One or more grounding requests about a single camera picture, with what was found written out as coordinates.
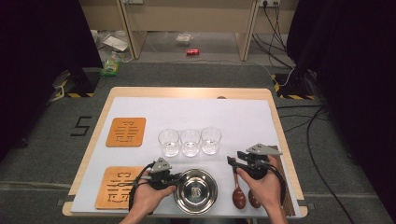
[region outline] brown spoon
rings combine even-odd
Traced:
[[[251,190],[248,191],[248,201],[254,208],[260,208],[262,205],[257,202]]]
[[[245,197],[244,191],[239,188],[238,174],[233,168],[233,179],[235,180],[235,190],[233,191],[233,204],[238,209],[243,209],[247,204],[247,199]]]

